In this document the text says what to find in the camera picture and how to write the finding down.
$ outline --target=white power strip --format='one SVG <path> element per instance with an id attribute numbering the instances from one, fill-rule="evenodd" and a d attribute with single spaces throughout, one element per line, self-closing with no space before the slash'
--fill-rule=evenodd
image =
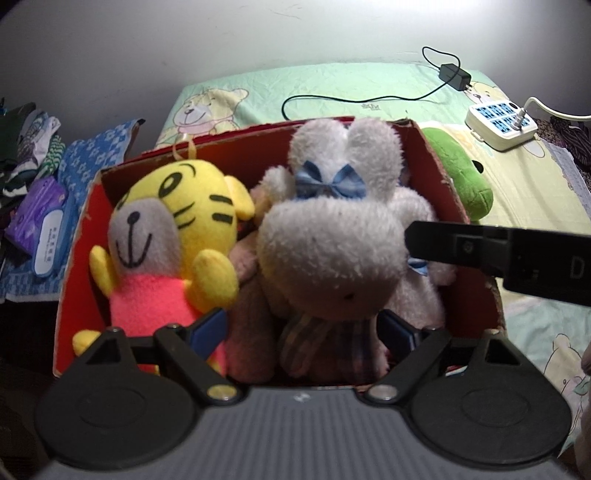
<path id="1" fill-rule="evenodd" d="M 519 107 L 509 100 L 477 103 L 468 109 L 466 125 L 492 148 L 502 152 L 531 140 L 538 131 L 538 126 L 527 114 L 521 129 L 511 128 L 518 111 Z"/>

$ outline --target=tiger nose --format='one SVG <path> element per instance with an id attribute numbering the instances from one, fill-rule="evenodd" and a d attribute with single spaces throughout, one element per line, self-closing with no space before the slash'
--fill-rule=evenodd
<path id="1" fill-rule="evenodd" d="M 127 223 L 133 225 L 135 222 L 139 220 L 139 212 L 134 211 L 129 214 L 127 217 Z"/>

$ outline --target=cardboard box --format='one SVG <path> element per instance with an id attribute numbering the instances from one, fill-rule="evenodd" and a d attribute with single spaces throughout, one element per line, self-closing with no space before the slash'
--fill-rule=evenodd
<path id="1" fill-rule="evenodd" d="M 352 118 L 341 118 L 350 122 Z M 289 142 L 302 122 L 260 125 L 237 132 L 195 139 L 197 158 L 216 164 L 224 173 L 254 187 L 268 167 L 285 164 Z M 466 212 L 448 176 L 410 120 L 392 122 L 400 134 L 411 187 L 434 206 L 440 220 L 468 223 Z M 186 145 L 178 149 L 186 151 Z M 53 370 L 60 375 L 74 360 L 72 337 L 82 329 L 103 330 L 109 324 L 109 305 L 94 285 L 88 267 L 92 246 L 107 247 L 107 228 L 113 207 L 124 193 L 150 171 L 174 161 L 171 148 L 145 153 L 99 172 L 80 217 L 57 313 Z M 500 297 L 493 278 L 478 270 L 459 268 L 456 282 L 441 289 L 447 327 L 455 336 L 479 337 L 487 328 L 504 328 Z"/>

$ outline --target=tiger head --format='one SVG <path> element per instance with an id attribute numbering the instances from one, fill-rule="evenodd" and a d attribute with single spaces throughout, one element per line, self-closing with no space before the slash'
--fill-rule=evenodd
<path id="1" fill-rule="evenodd" d="M 254 215 L 248 191 L 203 160 L 181 160 L 152 171 L 117 203 L 109 249 L 120 277 L 152 274 L 190 278 L 203 249 L 227 255 L 238 220 Z"/>

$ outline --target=blue floral towel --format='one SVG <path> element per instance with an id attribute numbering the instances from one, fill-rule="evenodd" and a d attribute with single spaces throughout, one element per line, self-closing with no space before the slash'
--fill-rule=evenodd
<path id="1" fill-rule="evenodd" d="M 89 140 L 76 140 L 70 145 L 60 163 L 57 179 L 74 196 L 75 214 L 79 218 L 86 201 L 89 186 L 102 168 L 112 167 L 124 160 L 131 141 L 132 130 L 137 120 L 118 125 Z M 72 228 L 69 243 L 74 238 Z M 67 258 L 60 269 L 49 277 L 38 278 L 31 270 L 31 259 L 11 249 L 0 275 L 0 302 L 10 301 L 57 301 L 66 272 Z"/>

